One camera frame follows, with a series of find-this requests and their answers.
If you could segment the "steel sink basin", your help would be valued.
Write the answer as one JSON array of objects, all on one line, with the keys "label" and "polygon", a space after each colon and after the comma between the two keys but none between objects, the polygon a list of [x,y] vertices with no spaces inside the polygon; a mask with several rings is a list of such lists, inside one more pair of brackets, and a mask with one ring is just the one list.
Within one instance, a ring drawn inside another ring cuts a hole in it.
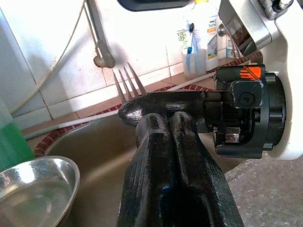
[{"label": "steel sink basin", "polygon": [[[64,135],[47,150],[48,155],[72,159],[80,169],[80,187],[69,214],[71,227],[116,227],[125,172],[137,150],[135,130],[116,116],[108,117]],[[176,178],[173,227],[177,227],[177,200]]]}]

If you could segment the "white tube along backsplash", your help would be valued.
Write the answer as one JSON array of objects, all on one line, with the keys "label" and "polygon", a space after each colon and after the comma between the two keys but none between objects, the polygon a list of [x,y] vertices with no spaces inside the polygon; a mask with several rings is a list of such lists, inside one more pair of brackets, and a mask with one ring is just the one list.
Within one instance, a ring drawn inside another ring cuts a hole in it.
[{"label": "white tube along backsplash", "polygon": [[[194,83],[200,82],[200,81],[208,79],[210,77],[213,77],[214,75],[215,75],[215,72],[208,73],[208,74],[200,76],[196,79],[192,79],[192,80],[186,81],[182,84],[176,85],[176,86],[168,89],[168,91],[177,91],[179,89],[185,88],[188,85],[192,85]],[[101,114],[89,116],[89,117],[86,117],[86,118],[81,118],[81,119],[77,119],[77,120],[73,120],[73,121],[69,121],[69,122],[60,123],[60,124],[53,125],[51,127],[45,128],[45,129],[41,129],[41,130],[32,132],[28,135],[25,135],[24,138],[26,140],[30,140],[32,138],[36,138],[36,137],[38,137],[40,135],[43,135],[43,134],[46,134],[48,132],[52,132],[54,130],[58,130],[58,129],[66,128],[66,127],[73,127],[73,129],[74,129],[74,125],[79,126],[80,124],[95,121],[95,120],[99,120],[99,119],[103,119],[103,118],[115,115],[117,113],[118,113],[118,109],[115,109],[113,111],[109,111],[109,112],[106,112],[106,113],[101,113]]]}]

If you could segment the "stainless steel bowl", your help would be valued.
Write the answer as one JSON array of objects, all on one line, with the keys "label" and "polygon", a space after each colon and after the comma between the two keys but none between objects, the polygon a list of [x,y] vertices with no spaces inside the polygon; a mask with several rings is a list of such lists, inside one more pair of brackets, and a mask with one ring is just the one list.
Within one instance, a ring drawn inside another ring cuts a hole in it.
[{"label": "stainless steel bowl", "polygon": [[77,164],[45,156],[0,173],[0,227],[71,227],[80,185]]}]

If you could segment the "white detergent bottle yellow cap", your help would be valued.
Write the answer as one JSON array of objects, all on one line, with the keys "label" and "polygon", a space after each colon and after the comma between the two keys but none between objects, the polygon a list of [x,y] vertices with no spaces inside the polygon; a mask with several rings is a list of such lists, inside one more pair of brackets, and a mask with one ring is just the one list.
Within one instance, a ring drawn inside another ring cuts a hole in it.
[{"label": "white detergent bottle yellow cap", "polygon": [[206,70],[211,71],[220,65],[219,60],[226,58],[226,36],[218,35],[221,24],[219,5],[221,0],[195,0],[194,11],[202,26],[201,45],[206,49]]}]

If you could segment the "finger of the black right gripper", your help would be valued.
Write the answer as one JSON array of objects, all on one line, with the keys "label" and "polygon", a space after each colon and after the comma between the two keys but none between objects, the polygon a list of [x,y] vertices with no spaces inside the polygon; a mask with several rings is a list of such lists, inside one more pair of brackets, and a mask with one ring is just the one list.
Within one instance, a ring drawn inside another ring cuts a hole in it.
[{"label": "finger of the black right gripper", "polygon": [[176,112],[190,114],[197,124],[205,124],[203,91],[152,92],[122,104],[118,116],[126,125],[136,126],[147,114],[159,114],[166,120]]}]

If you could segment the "blue toothbrush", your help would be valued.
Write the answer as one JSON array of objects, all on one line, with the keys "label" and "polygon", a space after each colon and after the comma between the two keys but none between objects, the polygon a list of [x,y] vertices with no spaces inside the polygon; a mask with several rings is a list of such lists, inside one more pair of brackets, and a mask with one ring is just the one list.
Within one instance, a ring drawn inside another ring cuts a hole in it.
[{"label": "blue toothbrush", "polygon": [[190,58],[193,52],[194,29],[195,29],[194,23],[188,24],[188,31],[191,37],[190,46],[187,48],[187,55],[186,55],[186,69],[188,72],[190,72]]}]

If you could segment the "grey wall faucet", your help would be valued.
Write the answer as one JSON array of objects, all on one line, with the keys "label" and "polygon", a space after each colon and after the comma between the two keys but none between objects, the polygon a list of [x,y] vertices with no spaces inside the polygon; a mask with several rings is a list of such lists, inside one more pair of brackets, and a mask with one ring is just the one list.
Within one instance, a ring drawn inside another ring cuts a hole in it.
[{"label": "grey wall faucet", "polygon": [[94,63],[100,68],[114,68],[116,61],[112,56],[104,34],[101,17],[96,0],[85,0],[84,10],[89,23],[90,31],[95,44],[96,57]]}]

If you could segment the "clear plastic cup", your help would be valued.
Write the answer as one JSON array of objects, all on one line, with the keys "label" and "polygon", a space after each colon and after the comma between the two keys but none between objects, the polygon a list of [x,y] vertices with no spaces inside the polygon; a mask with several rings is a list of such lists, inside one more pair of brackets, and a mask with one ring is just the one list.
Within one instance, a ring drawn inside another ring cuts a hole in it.
[{"label": "clear plastic cup", "polygon": [[206,74],[206,50],[182,54],[183,70],[186,79],[195,79]]}]

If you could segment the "green dish soap bottle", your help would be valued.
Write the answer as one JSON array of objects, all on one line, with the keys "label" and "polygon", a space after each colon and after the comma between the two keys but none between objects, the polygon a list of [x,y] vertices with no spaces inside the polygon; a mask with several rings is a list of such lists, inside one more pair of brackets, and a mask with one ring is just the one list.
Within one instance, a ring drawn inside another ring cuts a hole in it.
[{"label": "green dish soap bottle", "polygon": [[34,158],[34,153],[0,98],[0,172]]}]

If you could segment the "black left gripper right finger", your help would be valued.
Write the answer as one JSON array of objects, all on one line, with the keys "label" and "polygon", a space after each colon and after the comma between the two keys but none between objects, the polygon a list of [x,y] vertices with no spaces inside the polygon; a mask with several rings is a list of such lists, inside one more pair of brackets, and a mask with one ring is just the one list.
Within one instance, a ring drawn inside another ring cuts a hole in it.
[{"label": "black left gripper right finger", "polygon": [[244,227],[222,169],[186,112],[169,121],[177,178],[177,227]]}]

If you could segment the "steel fork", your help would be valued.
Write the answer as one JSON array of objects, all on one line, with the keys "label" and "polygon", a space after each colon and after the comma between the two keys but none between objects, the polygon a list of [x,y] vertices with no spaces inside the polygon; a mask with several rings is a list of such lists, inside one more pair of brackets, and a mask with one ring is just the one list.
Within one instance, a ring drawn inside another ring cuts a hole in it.
[{"label": "steel fork", "polygon": [[133,80],[135,81],[135,84],[133,83],[133,80],[131,79],[131,77],[129,76],[129,73],[126,69],[126,67],[123,67],[124,70],[124,74],[126,75],[127,81],[129,83],[129,86],[127,84],[127,82],[124,79],[124,76],[121,72],[121,70],[118,70],[119,76],[121,78],[121,82],[124,86],[124,90],[125,90],[125,94],[120,86],[120,83],[117,79],[117,76],[115,74],[115,72],[113,71],[113,76],[114,76],[114,80],[115,80],[115,84],[116,84],[116,89],[118,92],[118,95],[121,99],[122,104],[126,104],[127,102],[139,98],[140,96],[144,96],[147,94],[143,84],[141,83],[139,77],[137,76],[136,72],[134,71],[133,67],[131,66],[131,64],[129,62],[127,62],[128,68],[133,76]]}]

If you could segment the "clear bubble wrap sheet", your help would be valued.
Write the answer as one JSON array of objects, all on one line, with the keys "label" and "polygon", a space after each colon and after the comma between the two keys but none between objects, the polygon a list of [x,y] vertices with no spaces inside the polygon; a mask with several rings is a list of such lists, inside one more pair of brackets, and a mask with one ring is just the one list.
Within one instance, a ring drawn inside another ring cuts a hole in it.
[{"label": "clear bubble wrap sheet", "polygon": [[245,227],[303,227],[303,158],[250,159],[225,177]]}]

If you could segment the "black wall fixture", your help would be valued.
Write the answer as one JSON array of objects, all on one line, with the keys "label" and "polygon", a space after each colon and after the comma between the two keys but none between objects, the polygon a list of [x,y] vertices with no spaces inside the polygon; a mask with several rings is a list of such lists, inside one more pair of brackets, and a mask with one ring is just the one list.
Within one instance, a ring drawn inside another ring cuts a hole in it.
[{"label": "black wall fixture", "polygon": [[186,6],[191,0],[117,0],[126,10],[139,12],[175,9]]}]

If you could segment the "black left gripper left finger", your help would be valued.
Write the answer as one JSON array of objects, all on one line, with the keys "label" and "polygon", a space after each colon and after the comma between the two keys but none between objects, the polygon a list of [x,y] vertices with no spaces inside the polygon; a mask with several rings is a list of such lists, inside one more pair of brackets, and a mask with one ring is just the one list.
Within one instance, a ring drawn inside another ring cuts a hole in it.
[{"label": "black left gripper left finger", "polygon": [[173,227],[176,177],[167,121],[150,113],[135,133],[137,150],[125,172],[116,227]]}]

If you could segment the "white toothpaste tube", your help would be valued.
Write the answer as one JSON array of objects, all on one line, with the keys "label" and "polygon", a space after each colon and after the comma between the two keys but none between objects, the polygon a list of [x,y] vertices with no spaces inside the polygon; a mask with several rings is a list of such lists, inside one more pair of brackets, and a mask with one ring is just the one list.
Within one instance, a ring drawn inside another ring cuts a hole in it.
[{"label": "white toothpaste tube", "polygon": [[177,29],[176,34],[182,54],[187,54],[187,50],[190,47],[190,32],[186,27],[183,27]]}]

